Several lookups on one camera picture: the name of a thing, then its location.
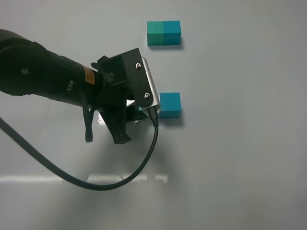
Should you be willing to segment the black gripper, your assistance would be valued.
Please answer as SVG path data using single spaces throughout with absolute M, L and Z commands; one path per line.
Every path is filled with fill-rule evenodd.
M 154 102 L 153 91 L 138 48 L 113 57 L 100 58 L 92 67 L 101 76 L 98 95 L 91 102 L 103 118 L 115 144 L 131 141 L 126 133 L 126 122 L 140 121 L 148 116 L 139 107 Z M 136 104 L 127 106 L 127 100 Z

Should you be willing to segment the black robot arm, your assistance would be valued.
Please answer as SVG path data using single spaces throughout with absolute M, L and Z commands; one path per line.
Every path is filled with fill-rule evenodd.
M 14 32 L 0 32 L 0 89 L 13 95 L 39 95 L 80 106 L 85 140 L 93 140 L 94 112 L 103 118 L 116 144 L 130 141 L 126 123 L 144 119 L 159 107 L 148 64 L 139 49 L 101 57 L 86 67 Z

